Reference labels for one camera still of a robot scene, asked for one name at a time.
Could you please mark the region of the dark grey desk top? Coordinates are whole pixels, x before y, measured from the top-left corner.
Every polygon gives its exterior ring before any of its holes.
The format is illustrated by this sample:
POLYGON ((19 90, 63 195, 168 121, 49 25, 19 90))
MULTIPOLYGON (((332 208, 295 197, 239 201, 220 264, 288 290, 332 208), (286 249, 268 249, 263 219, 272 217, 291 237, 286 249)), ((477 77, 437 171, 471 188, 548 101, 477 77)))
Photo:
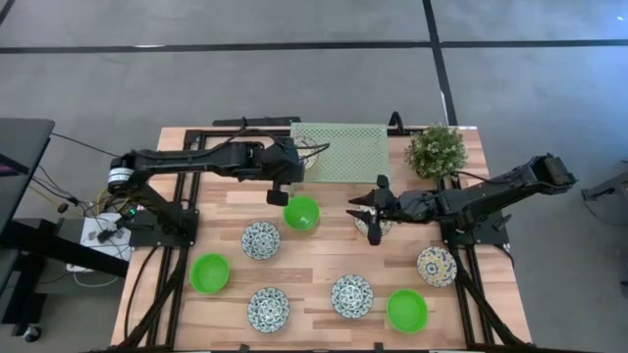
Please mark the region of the dark grey desk top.
POLYGON ((0 118, 0 234, 13 219, 54 126, 46 119, 0 118))

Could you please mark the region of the yellow patterned mini bowl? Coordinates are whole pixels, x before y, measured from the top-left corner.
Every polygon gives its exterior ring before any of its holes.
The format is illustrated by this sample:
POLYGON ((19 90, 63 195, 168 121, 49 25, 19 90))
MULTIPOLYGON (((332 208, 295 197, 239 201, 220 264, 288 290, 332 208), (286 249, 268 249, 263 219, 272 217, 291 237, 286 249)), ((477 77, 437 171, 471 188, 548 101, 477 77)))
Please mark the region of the yellow patterned mini bowl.
POLYGON ((303 168, 305 170, 312 168, 318 159, 318 156, 314 155, 314 152, 319 149, 317 142, 307 136, 296 136, 294 144, 303 168))
POLYGON ((417 256, 419 276, 434 287, 445 287, 455 281, 457 264, 453 256, 442 247, 429 246, 417 256))
MULTIPOLYGON (((370 213, 372 216, 376 215, 376 210, 373 207, 367 207, 367 206, 359 206, 358 207, 358 211, 360 212, 368 212, 370 213)), ((361 221, 360 219, 354 219, 354 224, 357 228, 357 230, 364 236, 367 236, 368 234, 368 226, 361 221)), ((382 235, 387 235, 388 232, 391 230, 393 226, 393 223, 390 221, 380 221, 380 228, 382 231, 382 235)))

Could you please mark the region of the black flat bar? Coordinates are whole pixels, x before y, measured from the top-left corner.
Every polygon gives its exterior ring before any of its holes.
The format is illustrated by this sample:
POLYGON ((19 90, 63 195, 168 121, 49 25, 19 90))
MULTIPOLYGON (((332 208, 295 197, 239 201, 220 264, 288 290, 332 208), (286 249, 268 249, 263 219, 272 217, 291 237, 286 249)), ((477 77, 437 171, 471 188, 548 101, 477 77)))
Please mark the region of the black flat bar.
POLYGON ((290 126, 293 123, 301 123, 300 117, 262 117, 247 118, 241 117, 233 120, 215 120, 212 126, 215 127, 249 127, 249 126, 290 126))

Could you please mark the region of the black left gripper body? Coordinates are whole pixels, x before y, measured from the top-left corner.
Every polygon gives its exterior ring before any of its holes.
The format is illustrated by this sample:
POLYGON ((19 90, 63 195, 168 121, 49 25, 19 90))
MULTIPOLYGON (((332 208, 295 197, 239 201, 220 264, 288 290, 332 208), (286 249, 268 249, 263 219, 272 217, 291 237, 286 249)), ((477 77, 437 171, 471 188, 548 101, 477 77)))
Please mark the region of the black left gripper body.
POLYGON ((304 179, 304 167, 293 139, 280 140, 264 150, 264 179, 272 183, 267 191, 267 203, 286 206, 289 195, 281 191, 281 187, 304 179))

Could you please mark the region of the black desk leg frame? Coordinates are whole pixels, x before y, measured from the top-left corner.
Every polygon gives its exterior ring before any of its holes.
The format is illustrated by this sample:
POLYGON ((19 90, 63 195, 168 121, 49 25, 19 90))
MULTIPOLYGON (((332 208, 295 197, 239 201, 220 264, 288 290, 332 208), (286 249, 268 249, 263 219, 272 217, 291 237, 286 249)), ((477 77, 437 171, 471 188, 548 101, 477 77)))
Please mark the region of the black desk leg frame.
POLYGON ((37 327, 47 295, 36 291, 46 263, 54 259, 114 277, 125 277, 128 262, 72 242, 59 235, 63 222, 11 220, 0 234, 0 298, 12 291, 0 325, 11 325, 12 336, 23 337, 37 327))

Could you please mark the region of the small potted green plant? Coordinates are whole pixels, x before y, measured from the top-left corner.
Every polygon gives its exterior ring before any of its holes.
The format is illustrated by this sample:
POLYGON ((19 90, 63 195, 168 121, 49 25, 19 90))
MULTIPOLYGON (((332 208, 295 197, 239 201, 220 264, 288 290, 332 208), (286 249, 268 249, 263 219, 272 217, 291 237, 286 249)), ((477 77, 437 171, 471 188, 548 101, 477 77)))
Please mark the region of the small potted green plant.
POLYGON ((461 170, 467 154, 462 135, 448 126, 428 126, 410 136, 404 160, 422 179, 438 180, 461 170))

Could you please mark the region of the blue floral mini bowl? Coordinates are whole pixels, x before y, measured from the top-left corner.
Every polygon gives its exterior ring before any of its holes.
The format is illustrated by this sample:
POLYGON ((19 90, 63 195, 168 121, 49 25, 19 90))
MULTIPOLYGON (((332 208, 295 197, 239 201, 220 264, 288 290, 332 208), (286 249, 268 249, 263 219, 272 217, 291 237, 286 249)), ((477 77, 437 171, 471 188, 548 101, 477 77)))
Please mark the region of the blue floral mini bowl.
POLYGON ((374 302, 370 283, 358 275, 340 277, 332 287, 332 305, 347 319, 359 319, 369 313, 374 302))
POLYGON ((256 222, 247 227, 241 238, 243 252, 253 260, 273 257, 281 246, 281 235, 271 223, 256 222))
POLYGON ((250 325, 262 333, 279 331, 287 323, 289 313, 288 297, 276 287, 257 290, 247 305, 250 325))

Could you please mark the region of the grey chair base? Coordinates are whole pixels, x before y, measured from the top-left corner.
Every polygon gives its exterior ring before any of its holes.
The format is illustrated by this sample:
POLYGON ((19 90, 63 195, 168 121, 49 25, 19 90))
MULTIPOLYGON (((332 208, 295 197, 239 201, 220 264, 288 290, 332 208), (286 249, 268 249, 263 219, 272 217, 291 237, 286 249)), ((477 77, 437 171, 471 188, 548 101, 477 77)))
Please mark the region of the grey chair base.
POLYGON ((602 217, 589 206, 589 202, 596 202, 603 196, 616 195, 628 211, 628 158, 623 159, 621 164, 625 167, 623 172, 599 183, 596 186, 593 186, 592 188, 584 188, 581 190, 583 205, 587 211, 596 220, 612 227, 628 227, 628 217, 625 221, 615 221, 602 217))

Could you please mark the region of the white power strip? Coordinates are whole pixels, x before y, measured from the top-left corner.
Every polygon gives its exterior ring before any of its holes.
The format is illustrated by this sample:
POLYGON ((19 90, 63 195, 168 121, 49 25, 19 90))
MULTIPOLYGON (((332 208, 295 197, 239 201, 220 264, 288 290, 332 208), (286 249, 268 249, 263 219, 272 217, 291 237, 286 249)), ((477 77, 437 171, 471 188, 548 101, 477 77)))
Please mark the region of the white power strip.
POLYGON ((116 221, 120 218, 121 215, 117 213, 103 213, 96 218, 85 218, 79 243, 128 262, 131 258, 131 232, 124 227, 117 227, 116 221), (100 242, 97 235, 103 230, 111 230, 112 234, 100 242))

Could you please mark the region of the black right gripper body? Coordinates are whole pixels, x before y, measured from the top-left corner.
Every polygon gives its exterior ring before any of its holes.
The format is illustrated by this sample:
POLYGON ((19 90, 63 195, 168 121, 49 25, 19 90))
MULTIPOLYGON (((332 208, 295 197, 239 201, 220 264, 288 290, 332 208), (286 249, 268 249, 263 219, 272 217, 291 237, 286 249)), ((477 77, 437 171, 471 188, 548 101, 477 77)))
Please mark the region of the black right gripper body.
POLYGON ((434 192, 412 190, 394 196, 386 176, 378 176, 377 188, 382 192, 382 203, 376 210, 379 221, 368 225, 367 238, 371 245, 379 245, 382 241, 380 221, 408 224, 428 224, 441 218, 437 205, 437 194, 434 192))

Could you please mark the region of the green perforated metal shelf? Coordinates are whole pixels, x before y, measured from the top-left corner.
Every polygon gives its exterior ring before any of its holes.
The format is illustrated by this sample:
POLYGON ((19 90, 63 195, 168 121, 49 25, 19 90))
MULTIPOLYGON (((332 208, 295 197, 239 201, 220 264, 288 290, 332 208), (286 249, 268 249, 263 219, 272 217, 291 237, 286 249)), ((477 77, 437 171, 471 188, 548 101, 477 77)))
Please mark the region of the green perforated metal shelf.
POLYGON ((305 170, 304 181, 289 193, 347 191, 373 186, 377 176, 390 174, 388 129, 384 125, 296 123, 290 136, 307 136, 319 149, 315 165, 305 170))

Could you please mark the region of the green plastic mini bowl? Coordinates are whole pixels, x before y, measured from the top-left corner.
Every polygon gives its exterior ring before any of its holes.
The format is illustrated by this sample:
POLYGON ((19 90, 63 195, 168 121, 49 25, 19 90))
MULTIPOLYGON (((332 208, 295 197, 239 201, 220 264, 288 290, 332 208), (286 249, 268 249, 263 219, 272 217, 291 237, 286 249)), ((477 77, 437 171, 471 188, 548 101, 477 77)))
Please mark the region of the green plastic mini bowl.
POLYGON ((230 279, 230 265, 218 253, 207 253, 198 257, 192 264, 189 282, 200 293, 217 293, 230 279))
POLYGON ((308 196, 295 196, 283 208, 284 221, 295 230, 307 231, 314 228, 320 220, 318 202, 308 196))
POLYGON ((424 297, 413 289, 395 291, 387 301, 387 317, 392 326, 404 333, 422 330, 429 317, 424 297))

